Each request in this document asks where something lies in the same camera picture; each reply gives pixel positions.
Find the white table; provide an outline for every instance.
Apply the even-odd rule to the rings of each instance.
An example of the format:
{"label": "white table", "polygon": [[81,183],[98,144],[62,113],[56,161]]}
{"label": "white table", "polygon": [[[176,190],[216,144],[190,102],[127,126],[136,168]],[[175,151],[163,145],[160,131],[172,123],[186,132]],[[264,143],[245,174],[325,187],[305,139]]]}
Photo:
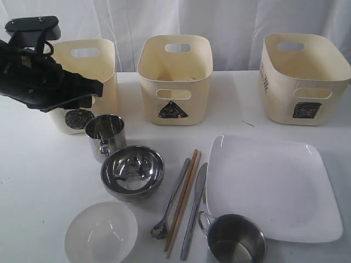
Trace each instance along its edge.
{"label": "white table", "polygon": [[[149,231],[162,217],[185,158],[198,148],[203,152],[201,164],[206,162],[212,140],[219,134],[305,142],[315,146],[325,162],[343,220],[343,236],[324,244],[268,240],[266,262],[351,262],[350,90],[328,124],[282,125],[265,116],[257,79],[257,71],[215,72],[206,119],[191,127],[170,127],[144,118],[138,75],[118,74],[127,143],[153,147],[166,162],[159,190],[147,201],[128,203],[137,218],[139,236],[126,263],[180,262],[192,197],[171,259],[166,260],[164,241],[153,240]],[[69,262],[64,237],[72,219],[94,203],[115,200],[100,181],[100,164],[93,159],[88,139],[84,134],[62,134],[49,115],[4,97],[0,97],[0,120],[0,262]],[[206,251],[206,239],[196,226],[188,262],[205,262]]]}

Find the white square plate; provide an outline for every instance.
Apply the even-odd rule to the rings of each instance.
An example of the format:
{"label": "white square plate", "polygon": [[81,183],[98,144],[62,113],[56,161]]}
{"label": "white square plate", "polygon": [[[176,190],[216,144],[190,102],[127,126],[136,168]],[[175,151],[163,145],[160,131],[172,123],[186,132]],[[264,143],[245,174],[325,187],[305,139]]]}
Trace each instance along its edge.
{"label": "white square plate", "polygon": [[319,243],[343,232],[324,163],[310,145],[219,136],[208,161],[206,196],[212,215],[244,215],[267,238]]}

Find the stainless steel cup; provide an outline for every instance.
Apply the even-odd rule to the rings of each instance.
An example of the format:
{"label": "stainless steel cup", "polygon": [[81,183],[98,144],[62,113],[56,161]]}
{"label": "stainless steel cup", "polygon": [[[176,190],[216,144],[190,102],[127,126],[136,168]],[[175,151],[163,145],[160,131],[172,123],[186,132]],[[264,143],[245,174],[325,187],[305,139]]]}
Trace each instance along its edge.
{"label": "stainless steel cup", "polygon": [[86,134],[95,159],[101,163],[115,151],[127,146],[124,121],[117,115],[100,115],[91,119],[86,125]]}
{"label": "stainless steel cup", "polygon": [[[205,217],[209,228],[203,226]],[[265,237],[250,219],[236,214],[218,218],[205,211],[199,212],[200,229],[207,238],[209,255],[207,262],[262,263],[267,251]]]}

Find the metal cup handle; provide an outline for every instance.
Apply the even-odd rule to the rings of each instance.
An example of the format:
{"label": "metal cup handle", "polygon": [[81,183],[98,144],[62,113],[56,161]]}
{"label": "metal cup handle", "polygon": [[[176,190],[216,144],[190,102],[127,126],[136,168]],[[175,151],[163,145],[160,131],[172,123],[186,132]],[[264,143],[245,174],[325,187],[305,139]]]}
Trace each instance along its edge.
{"label": "metal cup handle", "polygon": [[106,157],[110,156],[110,149],[109,149],[109,141],[108,140],[101,140],[100,141],[100,153]]}
{"label": "metal cup handle", "polygon": [[207,238],[208,228],[205,228],[203,226],[203,223],[201,221],[201,216],[203,215],[206,218],[208,225],[211,225],[210,219],[216,219],[216,218],[213,215],[210,215],[208,212],[205,212],[205,211],[200,211],[198,214],[199,214],[199,217],[197,218],[197,222],[199,223],[199,227],[200,227],[201,231],[205,234],[205,236]]}

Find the black symbol label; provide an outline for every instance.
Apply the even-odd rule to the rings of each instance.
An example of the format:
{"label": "black symbol label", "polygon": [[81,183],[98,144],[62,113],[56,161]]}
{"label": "black symbol label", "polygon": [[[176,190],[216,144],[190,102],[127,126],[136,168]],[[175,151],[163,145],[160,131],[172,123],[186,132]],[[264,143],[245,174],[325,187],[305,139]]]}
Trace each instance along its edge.
{"label": "black symbol label", "polygon": [[170,101],[158,114],[163,119],[187,118],[188,115],[174,102]]}
{"label": "black symbol label", "polygon": [[74,130],[84,129],[87,123],[94,118],[94,114],[87,110],[73,110],[66,113],[65,121],[68,127]]}
{"label": "black symbol label", "polygon": [[299,102],[295,106],[292,117],[295,119],[314,119],[321,105],[322,103],[319,102]]}
{"label": "black symbol label", "polygon": [[262,81],[263,81],[264,91],[267,93],[267,89],[268,89],[268,79],[267,79],[267,75],[264,73],[263,64],[262,64],[262,63],[261,63],[261,70],[260,70],[260,73],[261,73],[261,78],[262,78]]}

